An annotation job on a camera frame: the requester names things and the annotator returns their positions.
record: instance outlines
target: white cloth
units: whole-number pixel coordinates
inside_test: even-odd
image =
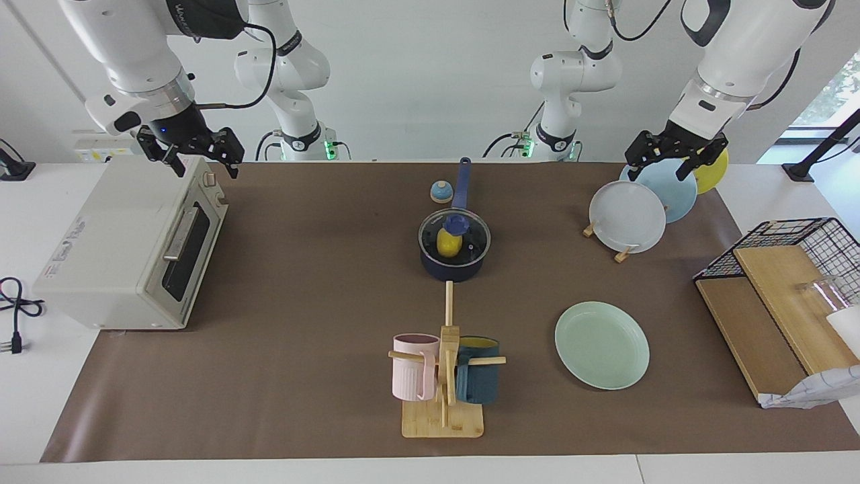
[[[807,376],[785,395],[759,394],[762,408],[812,408],[860,394],[860,364]]]

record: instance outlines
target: brown tablecloth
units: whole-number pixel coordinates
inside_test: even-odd
[[[401,437],[386,356],[393,335],[443,323],[444,284],[416,234],[439,208],[430,184],[457,166],[246,164],[222,182],[230,212],[188,328],[102,332],[42,461],[860,448],[837,404],[756,404],[691,281],[739,237],[715,191],[624,264],[582,237],[592,194],[620,170],[474,166],[469,206],[493,242],[457,285],[455,323],[508,357],[483,437]],[[590,388],[556,354],[558,317],[592,300],[648,337],[631,388]]]

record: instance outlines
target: robotic arm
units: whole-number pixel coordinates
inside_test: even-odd
[[[666,158],[687,158],[676,173],[678,180],[698,166],[714,164],[728,145],[723,128],[747,111],[774,71],[824,23],[834,4],[686,0],[681,21],[705,55],[663,132],[642,131],[627,149],[630,180],[636,180],[641,168]]]
[[[138,141],[152,161],[181,176],[177,153],[199,154],[238,174],[244,149],[233,131],[214,133],[194,103],[194,89],[167,35],[233,39],[246,26],[245,0],[59,0],[71,26],[101,62],[113,88],[85,103],[110,134],[141,124]],[[165,151],[156,140],[169,148]]]
[[[615,4],[617,9],[621,0]],[[574,93],[608,90],[621,79],[605,0],[571,2],[566,21],[580,49],[548,53],[531,65],[531,84],[544,94],[545,102],[544,115],[530,133],[536,141],[532,156],[541,159],[561,160],[570,154],[582,113]]]
[[[272,30],[280,46],[266,101],[278,118],[285,158],[329,158],[335,132],[316,119],[310,99],[299,92],[321,88],[329,82],[329,61],[303,38],[287,0],[249,0],[249,13],[251,23]],[[239,53],[235,63],[239,82],[248,89],[261,90],[266,85],[271,55],[271,48]]]

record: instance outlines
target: oven knob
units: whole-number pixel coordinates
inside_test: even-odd
[[[207,171],[203,174],[203,186],[210,189],[214,187],[218,182],[215,180],[215,174],[211,171]]]

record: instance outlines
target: yellow bottle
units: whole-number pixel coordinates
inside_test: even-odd
[[[436,250],[443,258],[455,258],[463,248],[463,234],[469,231],[469,220],[460,214],[448,215],[436,234]]]
[[[443,258],[454,258],[463,248],[463,236],[451,235],[444,228],[439,229],[436,234],[436,250]]]

